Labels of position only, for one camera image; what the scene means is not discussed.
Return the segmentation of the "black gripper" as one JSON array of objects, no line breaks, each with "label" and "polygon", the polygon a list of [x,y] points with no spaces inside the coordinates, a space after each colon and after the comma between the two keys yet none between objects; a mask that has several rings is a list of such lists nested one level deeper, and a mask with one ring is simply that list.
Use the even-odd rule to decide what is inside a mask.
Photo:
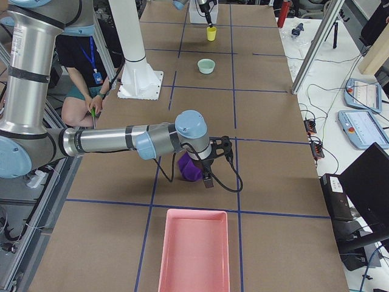
[{"label": "black gripper", "polygon": [[210,12],[214,5],[216,5],[216,0],[197,0],[197,5],[200,8],[200,11],[204,14],[207,24],[209,27],[213,27],[211,20]]},{"label": "black gripper", "polygon": [[213,159],[201,159],[199,161],[200,163],[200,169],[201,169],[201,172],[202,172],[202,177],[204,178],[203,179],[203,183],[204,183],[204,186],[206,189],[210,189],[212,187],[214,187],[214,184],[213,184],[213,177],[214,177],[214,174],[212,172],[212,164],[213,164]]}]

